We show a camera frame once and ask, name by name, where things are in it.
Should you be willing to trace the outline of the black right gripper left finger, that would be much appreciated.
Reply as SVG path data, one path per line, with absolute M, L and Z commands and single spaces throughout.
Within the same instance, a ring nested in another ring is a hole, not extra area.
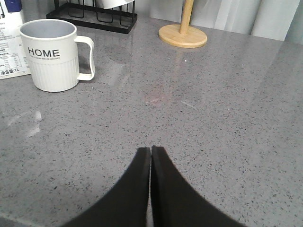
M 145 227 L 150 180 L 150 148 L 138 148 L 118 182 L 92 207 L 64 227 Z

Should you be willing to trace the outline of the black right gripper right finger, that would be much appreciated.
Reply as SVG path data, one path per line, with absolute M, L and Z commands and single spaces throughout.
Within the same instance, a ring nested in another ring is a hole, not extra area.
M 165 148 L 151 150 L 151 206 L 155 227 L 240 227 L 183 178 Z

